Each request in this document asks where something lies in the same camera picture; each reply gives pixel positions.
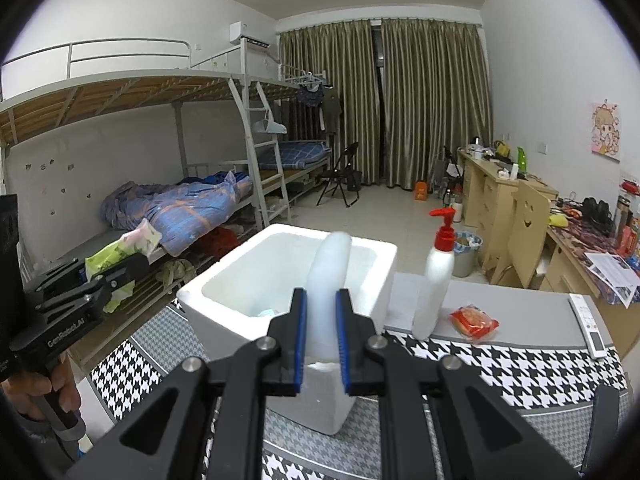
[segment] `bed ladder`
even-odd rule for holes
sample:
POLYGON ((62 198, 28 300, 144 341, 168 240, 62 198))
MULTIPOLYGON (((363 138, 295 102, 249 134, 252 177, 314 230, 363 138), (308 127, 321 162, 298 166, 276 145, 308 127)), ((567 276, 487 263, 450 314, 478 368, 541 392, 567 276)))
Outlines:
POLYGON ((252 205, 254 206, 256 228, 262 229, 267 227, 271 221, 277 218, 279 215, 287 212, 287 221, 291 220, 291 208, 289 205, 289 195, 287 193, 287 184, 284 177, 284 170, 282 168, 282 160, 280 158, 280 146, 278 144, 278 134, 271 134, 271 140, 266 142, 254 142, 254 133, 251 130, 251 112, 266 112, 269 120, 273 121, 273 112, 271 106, 267 101, 267 96, 262 89, 262 85, 259 81, 255 82, 255 89, 260 96, 262 107, 251 108, 249 102, 249 85, 248 78, 245 79, 242 85, 242 96, 238 92, 236 82, 230 78, 228 85, 231 93, 236 101, 236 105, 242 115, 242 126, 244 126, 244 141, 246 144, 247 152, 247 165, 249 166, 249 176, 254 185, 254 192, 252 195, 252 205), (260 178, 260 169, 258 167, 258 156, 255 152, 256 148, 262 148, 269 146, 275 152, 276 158, 276 173, 268 178, 262 180, 260 178), (269 211, 265 198, 265 191, 273 185, 274 182, 280 181, 280 191, 282 192, 282 203, 274 211, 269 211))

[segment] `cartoon poster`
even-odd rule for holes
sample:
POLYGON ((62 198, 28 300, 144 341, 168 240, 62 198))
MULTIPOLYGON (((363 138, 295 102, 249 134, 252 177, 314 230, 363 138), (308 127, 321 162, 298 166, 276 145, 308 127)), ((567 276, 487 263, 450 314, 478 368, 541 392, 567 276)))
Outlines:
POLYGON ((607 103, 591 104, 591 152, 620 160, 620 108, 607 103))

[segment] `houndstooth tablecloth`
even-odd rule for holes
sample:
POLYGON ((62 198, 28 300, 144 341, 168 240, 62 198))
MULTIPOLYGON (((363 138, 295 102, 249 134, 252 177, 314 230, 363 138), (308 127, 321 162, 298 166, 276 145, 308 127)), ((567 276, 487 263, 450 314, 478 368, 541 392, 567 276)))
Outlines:
MULTIPOLYGON (((520 348, 431 338, 415 340, 389 328, 408 352, 437 360, 451 353, 479 370, 572 465, 582 463, 591 423, 591 399, 601 381, 620 391, 620 422, 629 407, 622 365, 613 348, 600 362, 585 349, 520 348)), ((153 389, 185 357, 207 359, 184 313, 174 301, 92 370, 92 385, 115 421, 153 389)), ((430 423, 428 406, 425 413, 430 423)), ((267 410, 262 450, 263 480, 319 480, 380 477, 378 406, 358 398, 334 436, 309 430, 267 410)), ((441 469, 438 464, 439 477, 441 469)))

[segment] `gray tablecloth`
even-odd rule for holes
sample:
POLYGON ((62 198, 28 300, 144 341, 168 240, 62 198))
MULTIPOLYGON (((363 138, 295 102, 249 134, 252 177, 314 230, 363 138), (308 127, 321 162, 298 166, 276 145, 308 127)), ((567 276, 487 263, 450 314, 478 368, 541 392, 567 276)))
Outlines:
MULTIPOLYGON (((599 381, 621 393, 620 421, 629 396, 615 348, 590 303, 609 355, 591 361, 567 295, 452 282, 441 319, 428 341, 409 327, 420 276, 396 274, 386 324, 389 334, 417 356, 438 359, 455 353, 573 465, 580 466, 591 421, 591 398, 599 381), (450 325, 447 314, 474 304, 500 322, 488 341, 471 344, 450 325)), ((163 375, 185 357, 206 358, 177 304, 169 304, 112 352, 91 373, 92 385, 110 416, 120 420, 163 375)), ((430 415, 425 406, 428 422, 430 415)), ((380 477, 376 399, 359 398, 342 429, 327 436, 267 411, 262 454, 263 480, 380 477)))

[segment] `white plastic bottle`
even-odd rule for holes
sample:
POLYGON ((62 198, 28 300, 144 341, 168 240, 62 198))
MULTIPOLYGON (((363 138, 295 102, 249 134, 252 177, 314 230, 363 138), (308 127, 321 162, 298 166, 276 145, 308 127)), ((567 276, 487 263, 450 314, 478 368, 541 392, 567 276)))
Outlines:
POLYGON ((451 227, 456 210, 452 207, 436 209, 431 216, 444 217, 444 225, 438 229, 433 248, 427 256, 424 278, 418 294, 412 333, 416 339, 427 339, 438 322, 440 307, 449 288, 453 272, 453 245, 456 233, 451 227))

